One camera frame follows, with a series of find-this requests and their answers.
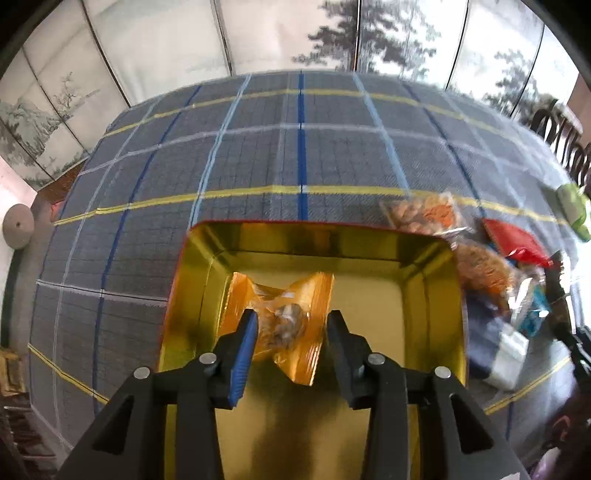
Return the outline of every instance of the yellow stripe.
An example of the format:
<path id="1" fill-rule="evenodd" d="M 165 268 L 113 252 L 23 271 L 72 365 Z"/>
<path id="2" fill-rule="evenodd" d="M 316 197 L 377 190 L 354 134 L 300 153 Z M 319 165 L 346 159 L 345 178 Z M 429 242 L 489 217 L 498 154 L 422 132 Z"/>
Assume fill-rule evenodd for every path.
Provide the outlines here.
<path id="1" fill-rule="evenodd" d="M 552 375 L 554 375 L 557 371 L 559 371 L 562 367 L 570 363 L 570 357 L 563 358 L 560 362 L 558 362 L 552 370 L 546 372 L 541 377 L 536 378 L 532 383 L 527 384 L 524 388 L 519 390 L 518 392 L 514 393 L 510 397 L 504 398 L 503 400 L 492 404 L 491 406 L 484 409 L 484 412 L 487 415 L 492 415 L 494 412 L 499 411 L 502 408 L 505 408 L 509 403 L 516 402 L 520 398 L 525 397 L 528 393 L 530 393 L 533 389 L 540 386 L 546 380 L 548 380 Z"/>
<path id="2" fill-rule="evenodd" d="M 405 196 L 406 190 L 396 187 L 372 187 L 355 185 L 305 185 L 303 191 L 312 195 L 378 195 L 378 196 Z M 247 187 L 242 189 L 227 190 L 209 190 L 203 195 L 204 199 L 241 197 L 246 195 L 263 195 L 266 193 L 296 195 L 300 192 L 298 186 L 286 185 L 267 185 L 264 187 Z M 425 196 L 431 193 L 428 190 L 411 190 L 411 194 Z M 57 220 L 54 225 L 64 225 L 65 223 L 75 222 L 83 218 L 90 218 L 95 215 L 108 215 L 110 213 L 123 212 L 125 210 L 137 210 L 157 205 L 172 205 L 174 203 L 192 202 L 197 197 L 196 193 L 186 193 L 182 195 L 173 195 L 169 197 L 159 197 L 141 202 L 126 203 L 124 205 L 115 205 L 107 208 L 98 208 L 88 213 L 76 215 L 62 220 Z M 476 200 L 470 197 L 455 196 L 455 201 L 461 205 L 478 207 L 479 202 L 484 208 L 495 210 L 497 212 L 507 213 L 509 215 L 525 215 L 540 222 L 551 222 L 560 225 L 568 225 L 564 219 L 558 219 L 550 215 L 541 215 L 527 209 L 518 209 L 508 207 L 500 203 L 490 202 L 488 200 Z"/>
<path id="3" fill-rule="evenodd" d="M 248 99 L 253 99 L 253 98 L 266 98 L 266 97 L 272 97 L 272 96 L 277 96 L 277 95 L 298 95 L 299 93 L 300 93 L 300 91 L 298 89 L 269 90 L 267 92 L 246 93 L 246 94 L 242 95 L 242 99 L 248 100 Z M 303 89 L 302 93 L 305 95 L 319 95 L 319 96 L 320 95 L 329 95 L 329 96 L 344 96 L 344 97 L 356 97 L 356 98 L 360 98 L 362 96 L 361 92 L 358 90 L 344 90 L 344 89 L 320 89 L 320 88 Z M 494 133 L 495 135 L 500 135 L 501 137 L 512 141 L 516 145 L 523 147 L 521 142 L 519 142 L 519 140 L 517 140 L 516 138 L 511 137 L 497 128 L 494 128 L 494 127 L 492 127 L 484 122 L 481 122 L 479 120 L 475 120 L 473 118 L 470 118 L 462 113 L 453 112 L 451 110 L 446 110 L 446 109 L 441 108 L 437 105 L 431 105 L 429 103 L 417 102 L 414 99 L 399 96 L 399 95 L 389 95 L 386 93 L 370 93 L 369 95 L 371 98 L 374 98 L 376 100 L 384 100 L 386 102 L 406 103 L 407 105 L 422 107 L 426 110 L 429 110 L 430 112 L 440 113 L 441 115 L 446 115 L 446 116 L 454 118 L 456 120 L 470 123 L 470 124 L 474 125 L 475 127 L 487 130 L 489 132 Z M 214 100 L 206 100 L 204 102 L 192 103 L 191 105 L 188 105 L 187 107 L 177 108 L 175 110 L 170 110 L 168 112 L 156 113 L 155 115 L 145 118 L 140 122 L 125 125 L 123 127 L 120 127 L 115 130 L 112 130 L 110 132 L 107 132 L 103 135 L 103 138 L 110 137 L 111 135 L 116 135 L 121 132 L 125 132 L 131 128 L 135 128 L 138 125 L 146 124 L 149 121 L 157 119 L 157 118 L 163 118 L 166 116 L 175 115 L 177 113 L 180 113 L 182 111 L 189 110 L 192 108 L 200 108 L 200 107 L 209 106 L 209 105 L 216 105 L 218 103 L 231 102 L 235 99 L 236 99 L 236 96 L 217 98 Z"/>
<path id="4" fill-rule="evenodd" d="M 52 370 L 54 370 L 56 372 L 56 374 L 58 374 L 64 380 L 66 380 L 67 382 L 71 383 L 72 385 L 78 387 L 80 390 L 82 390 L 84 393 L 90 395 L 91 397 L 96 398 L 101 403 L 107 403 L 109 401 L 108 398 L 104 397 L 103 395 L 101 395 L 97 391 L 93 390 L 92 388 L 88 387 L 87 385 L 85 385 L 81 381 L 75 379 L 73 376 L 64 372 L 60 367 L 58 367 L 55 363 L 53 363 L 51 360 L 49 360 L 45 355 L 43 355 L 39 350 L 37 350 L 35 347 L 33 347 L 30 343 L 27 344 L 27 346 L 31 352 L 33 352 L 35 355 L 37 355 L 48 367 L 50 367 Z"/>
<path id="5" fill-rule="evenodd" d="M 101 395 L 100 393 L 98 393 L 97 391 L 88 387 L 87 385 L 84 385 L 84 383 L 75 379 L 73 376 L 65 373 L 61 368 L 59 368 L 56 364 L 54 364 L 51 360 L 49 360 L 45 355 L 43 355 L 39 350 L 37 350 L 35 347 L 33 347 L 30 343 L 27 346 L 31 352 L 33 352 L 35 355 L 37 355 L 45 364 L 47 364 L 48 367 L 55 370 L 55 372 L 60 377 L 62 377 L 64 380 L 75 385 L 76 387 L 78 387 L 80 390 L 82 390 L 84 393 L 90 395 L 91 397 L 96 398 L 101 403 L 107 403 L 109 401 L 109 399 L 107 397 Z M 542 383 L 544 383 L 546 380 L 548 380 L 552 375 L 554 375 L 556 372 L 558 372 L 560 369 L 562 369 L 562 367 L 567 365 L 569 362 L 570 362 L 570 357 L 563 358 L 560 362 L 558 362 L 552 368 L 552 370 L 546 372 L 544 375 L 538 377 L 533 382 L 527 384 L 524 388 L 522 388 L 518 392 L 514 393 L 510 397 L 504 398 L 503 400 L 485 408 L 484 412 L 487 415 L 492 415 L 493 413 L 501 410 L 502 408 L 505 408 L 510 403 L 516 402 L 519 399 L 525 397 L 528 393 L 530 393 L 535 388 L 539 387 Z"/>

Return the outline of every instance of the green package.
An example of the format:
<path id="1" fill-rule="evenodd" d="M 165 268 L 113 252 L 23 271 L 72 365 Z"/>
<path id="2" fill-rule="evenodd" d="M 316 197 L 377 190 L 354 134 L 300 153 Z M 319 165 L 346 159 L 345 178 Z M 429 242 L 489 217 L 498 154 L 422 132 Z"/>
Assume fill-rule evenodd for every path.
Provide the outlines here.
<path id="1" fill-rule="evenodd" d="M 566 219 L 579 238 L 591 240 L 591 202 L 574 183 L 561 185 L 556 195 L 562 205 Z"/>

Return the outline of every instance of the snack bag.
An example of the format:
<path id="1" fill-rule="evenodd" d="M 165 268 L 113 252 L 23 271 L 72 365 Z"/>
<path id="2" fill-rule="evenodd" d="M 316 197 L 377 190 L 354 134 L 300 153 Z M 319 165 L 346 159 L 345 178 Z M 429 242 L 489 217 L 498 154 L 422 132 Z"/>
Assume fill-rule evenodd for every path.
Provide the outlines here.
<path id="1" fill-rule="evenodd" d="M 591 240 L 591 201 L 574 183 L 556 190 L 566 219 L 583 242 Z"/>
<path id="2" fill-rule="evenodd" d="M 491 218 L 483 218 L 482 224 L 503 257 L 544 268 L 552 266 L 552 260 L 530 233 L 518 226 Z"/>
<path id="3" fill-rule="evenodd" d="M 452 248 L 463 288 L 486 293 L 501 313 L 517 308 L 522 275 L 515 267 L 493 249 L 471 240 L 456 238 Z"/>
<path id="4" fill-rule="evenodd" d="M 402 232 L 444 235 L 468 229 L 449 192 L 382 202 L 381 206 L 390 225 Z"/>
<path id="5" fill-rule="evenodd" d="M 333 275 L 319 272 L 282 290 L 234 272 L 218 336 L 234 332 L 244 310 L 254 310 L 258 339 L 253 361 L 272 357 L 292 382 L 312 385 L 333 283 Z"/>

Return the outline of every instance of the golden tin tray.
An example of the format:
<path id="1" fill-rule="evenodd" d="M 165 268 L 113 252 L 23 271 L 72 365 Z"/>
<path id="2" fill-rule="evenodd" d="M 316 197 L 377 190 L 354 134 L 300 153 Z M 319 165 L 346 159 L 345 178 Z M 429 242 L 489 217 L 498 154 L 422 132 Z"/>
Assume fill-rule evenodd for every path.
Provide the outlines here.
<path id="1" fill-rule="evenodd" d="M 235 271 L 281 288 L 315 271 L 334 273 L 331 309 L 340 309 L 349 330 L 374 351 L 407 368 L 445 365 L 466 380 L 462 292 L 446 241 L 304 222 L 210 222 L 189 231 L 168 302 L 160 371 L 213 348 Z M 176 411 L 169 408 L 165 468 L 173 478 Z M 217 410 L 216 418 L 227 480 L 360 477 L 369 410 L 350 410 L 341 399 L 326 355 L 311 387 L 292 383 L 272 361 L 253 363 L 237 408 Z M 413 413 L 412 419 L 415 456 Z"/>

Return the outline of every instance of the metal bolt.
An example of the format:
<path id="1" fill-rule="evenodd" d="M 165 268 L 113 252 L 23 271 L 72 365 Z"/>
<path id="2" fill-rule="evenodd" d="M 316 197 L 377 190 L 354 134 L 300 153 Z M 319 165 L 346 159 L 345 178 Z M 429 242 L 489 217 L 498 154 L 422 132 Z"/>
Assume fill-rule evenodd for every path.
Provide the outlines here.
<path id="1" fill-rule="evenodd" d="M 448 367 L 437 367 L 435 369 L 435 375 L 439 378 L 449 378 L 452 376 L 452 372 L 448 369 Z"/>
<path id="2" fill-rule="evenodd" d="M 370 353 L 368 355 L 368 362 L 372 365 L 383 365 L 386 361 L 386 357 L 384 357 L 381 353 Z"/>
<path id="3" fill-rule="evenodd" d="M 213 352 L 202 353 L 199 355 L 199 362 L 203 365 L 213 365 L 217 362 L 217 355 Z"/>
<path id="4" fill-rule="evenodd" d="M 150 376 L 150 369 L 148 367 L 138 367 L 134 371 L 134 377 L 138 380 L 143 380 Z"/>

